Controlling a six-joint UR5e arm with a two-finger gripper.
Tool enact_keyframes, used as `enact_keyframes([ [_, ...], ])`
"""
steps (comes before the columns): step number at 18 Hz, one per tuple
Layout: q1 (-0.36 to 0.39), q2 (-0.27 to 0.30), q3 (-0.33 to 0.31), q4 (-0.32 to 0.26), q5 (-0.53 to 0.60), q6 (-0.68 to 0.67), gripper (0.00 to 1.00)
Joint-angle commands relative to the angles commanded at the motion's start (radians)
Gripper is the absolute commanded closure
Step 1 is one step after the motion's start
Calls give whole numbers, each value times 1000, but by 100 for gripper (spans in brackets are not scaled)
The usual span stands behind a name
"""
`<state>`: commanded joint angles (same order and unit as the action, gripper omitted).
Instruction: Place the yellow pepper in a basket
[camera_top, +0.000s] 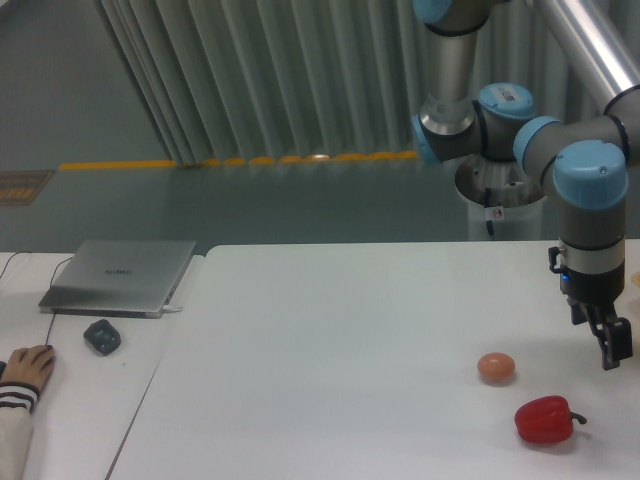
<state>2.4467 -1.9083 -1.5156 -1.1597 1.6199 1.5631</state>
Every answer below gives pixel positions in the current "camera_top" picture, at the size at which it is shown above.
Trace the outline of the person's hand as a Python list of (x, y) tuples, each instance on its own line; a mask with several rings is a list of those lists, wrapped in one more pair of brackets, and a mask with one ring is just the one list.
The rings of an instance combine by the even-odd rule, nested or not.
[(45, 352), (48, 346), (36, 345), (15, 350), (6, 362), (1, 375), (1, 384), (25, 386), (41, 394), (50, 379), (45, 380), (43, 375)]

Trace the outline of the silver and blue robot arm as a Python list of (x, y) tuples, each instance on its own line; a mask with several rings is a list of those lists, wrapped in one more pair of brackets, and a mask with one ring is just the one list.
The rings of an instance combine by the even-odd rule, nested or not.
[(559, 243), (549, 251), (550, 270), (572, 322), (597, 338), (603, 368), (617, 368), (633, 354), (631, 324), (614, 303), (625, 283), (627, 171), (639, 162), (639, 65), (595, 2), (534, 1), (600, 115), (573, 124), (536, 116), (528, 92), (509, 83), (471, 99), (477, 34), (492, 7), (414, 3), (434, 48), (428, 95), (412, 120), (417, 149), (429, 163), (467, 155), (517, 163), (554, 203)]

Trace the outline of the white striped sleeve forearm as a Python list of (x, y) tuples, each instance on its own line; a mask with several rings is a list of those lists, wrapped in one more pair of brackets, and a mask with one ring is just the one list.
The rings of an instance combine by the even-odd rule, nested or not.
[(1, 478), (21, 479), (33, 432), (32, 410), (40, 390), (15, 374), (8, 362), (1, 376)]

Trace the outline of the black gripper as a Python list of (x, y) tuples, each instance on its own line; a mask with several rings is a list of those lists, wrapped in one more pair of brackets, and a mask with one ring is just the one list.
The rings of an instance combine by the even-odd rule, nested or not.
[(568, 297), (571, 323), (588, 322), (601, 349), (602, 368), (618, 368), (631, 357), (631, 323), (604, 304), (612, 304), (624, 290), (624, 246), (581, 250), (560, 244), (548, 249), (548, 258), (550, 271), (559, 275), (560, 291)]

